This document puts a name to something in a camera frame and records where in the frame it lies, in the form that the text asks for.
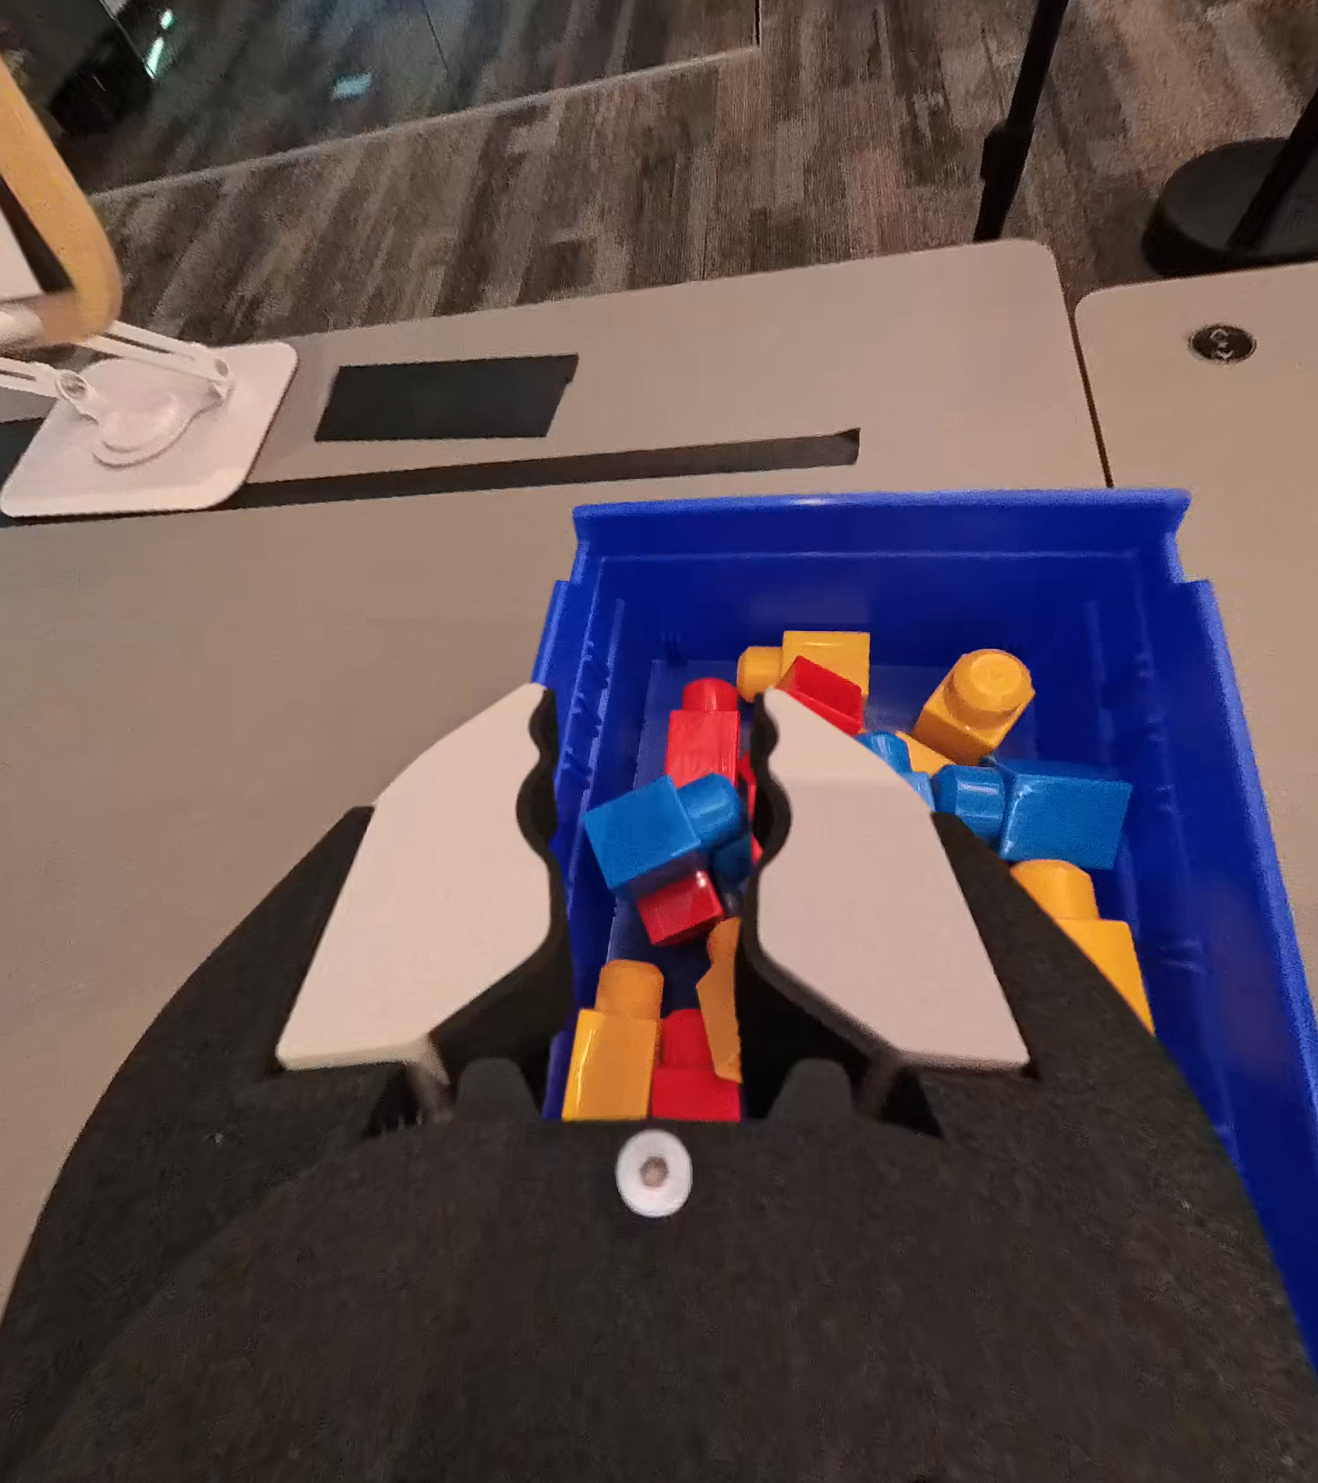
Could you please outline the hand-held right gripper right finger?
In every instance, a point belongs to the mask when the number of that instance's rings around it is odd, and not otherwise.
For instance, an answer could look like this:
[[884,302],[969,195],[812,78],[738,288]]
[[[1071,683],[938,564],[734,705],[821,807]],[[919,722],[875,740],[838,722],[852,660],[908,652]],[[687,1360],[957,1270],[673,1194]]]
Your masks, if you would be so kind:
[[789,691],[758,701],[748,965],[872,1060],[1021,1072],[1028,1044],[908,778]]

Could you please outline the instruction sheet stand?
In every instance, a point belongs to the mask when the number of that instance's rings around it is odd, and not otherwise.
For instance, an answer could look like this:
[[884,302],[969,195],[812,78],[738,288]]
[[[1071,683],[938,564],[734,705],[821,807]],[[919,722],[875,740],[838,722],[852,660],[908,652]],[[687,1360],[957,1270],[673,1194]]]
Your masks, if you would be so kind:
[[38,343],[2,346],[0,355],[82,343],[109,329],[123,304],[113,246],[2,54],[0,197],[43,283]]

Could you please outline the pile of colourful blocks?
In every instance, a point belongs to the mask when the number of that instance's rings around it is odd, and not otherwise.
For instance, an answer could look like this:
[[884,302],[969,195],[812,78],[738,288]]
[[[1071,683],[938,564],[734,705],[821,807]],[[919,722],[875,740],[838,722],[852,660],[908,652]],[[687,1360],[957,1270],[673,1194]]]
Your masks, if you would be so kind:
[[649,895],[641,909],[656,946],[738,929],[722,917],[717,880],[739,883],[761,858],[756,776],[741,742],[741,703],[780,686],[904,774],[925,801],[962,820],[1013,864],[1016,880],[1077,942],[1144,1026],[1156,1027],[1147,987],[1123,920],[1099,915],[1093,871],[1111,869],[1123,839],[1132,785],[1098,768],[994,756],[1035,694],[1023,659],[1003,649],[960,655],[933,689],[911,732],[872,732],[870,635],[790,630],[778,647],[748,647],[736,683],[704,676],[670,713],[666,769],[678,786],[705,774],[736,783],[743,835],[697,869]]

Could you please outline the thin black pole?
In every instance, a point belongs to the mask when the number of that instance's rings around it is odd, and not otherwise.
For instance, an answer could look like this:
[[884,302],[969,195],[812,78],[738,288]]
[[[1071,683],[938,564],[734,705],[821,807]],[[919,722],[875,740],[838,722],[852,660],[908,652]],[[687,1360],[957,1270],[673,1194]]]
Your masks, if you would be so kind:
[[1003,238],[1008,215],[1020,195],[1037,132],[1040,102],[1052,74],[1062,25],[1071,5],[1071,1],[1038,1],[1035,6],[1011,102],[1003,120],[991,129],[984,141],[982,195],[972,232],[974,243]]

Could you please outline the white sign stand base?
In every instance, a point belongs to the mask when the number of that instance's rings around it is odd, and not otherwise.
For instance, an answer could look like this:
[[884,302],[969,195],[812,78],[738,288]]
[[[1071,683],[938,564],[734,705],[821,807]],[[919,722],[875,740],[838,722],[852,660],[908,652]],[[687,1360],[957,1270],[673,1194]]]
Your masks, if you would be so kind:
[[86,368],[0,355],[0,392],[52,401],[0,521],[215,509],[237,496],[300,367],[286,341],[211,346],[116,322]]

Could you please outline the dark framed floor sign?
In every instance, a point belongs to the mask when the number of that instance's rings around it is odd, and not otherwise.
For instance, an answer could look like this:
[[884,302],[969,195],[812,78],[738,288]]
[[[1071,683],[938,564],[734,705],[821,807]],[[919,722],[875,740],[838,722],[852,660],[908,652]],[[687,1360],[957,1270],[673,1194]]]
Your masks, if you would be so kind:
[[1142,236],[1166,278],[1318,261],[1318,85],[1285,137],[1254,137],[1184,163]]

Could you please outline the blue toy block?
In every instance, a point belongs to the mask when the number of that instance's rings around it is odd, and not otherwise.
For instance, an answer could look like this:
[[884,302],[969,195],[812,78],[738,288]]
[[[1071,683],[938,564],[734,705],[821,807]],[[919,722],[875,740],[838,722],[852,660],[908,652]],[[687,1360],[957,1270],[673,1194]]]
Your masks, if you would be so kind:
[[745,803],[736,783],[705,774],[685,786],[670,776],[590,808],[583,835],[614,895],[649,895],[699,869],[743,835]]

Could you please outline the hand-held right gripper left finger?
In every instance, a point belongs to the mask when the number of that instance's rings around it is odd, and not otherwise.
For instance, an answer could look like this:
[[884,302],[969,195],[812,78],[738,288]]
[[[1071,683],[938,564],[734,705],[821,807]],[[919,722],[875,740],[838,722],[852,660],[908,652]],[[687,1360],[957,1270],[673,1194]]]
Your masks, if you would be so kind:
[[529,681],[376,798],[279,1034],[288,1070],[485,1058],[546,1070],[575,1010],[558,696]]

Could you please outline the blue plastic bin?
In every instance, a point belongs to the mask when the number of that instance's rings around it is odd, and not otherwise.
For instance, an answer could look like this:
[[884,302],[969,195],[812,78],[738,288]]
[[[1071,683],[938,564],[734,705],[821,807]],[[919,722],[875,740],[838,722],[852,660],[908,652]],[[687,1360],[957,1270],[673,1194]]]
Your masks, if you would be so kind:
[[1318,1376],[1318,1027],[1225,627],[1164,489],[583,503],[534,677],[558,694],[558,856],[576,1004],[649,954],[581,817],[653,781],[683,684],[789,628],[872,637],[872,728],[908,728],[964,652],[1037,694],[1003,751],[1132,785],[1103,910],[1135,936],[1159,1036],[1235,1160]]

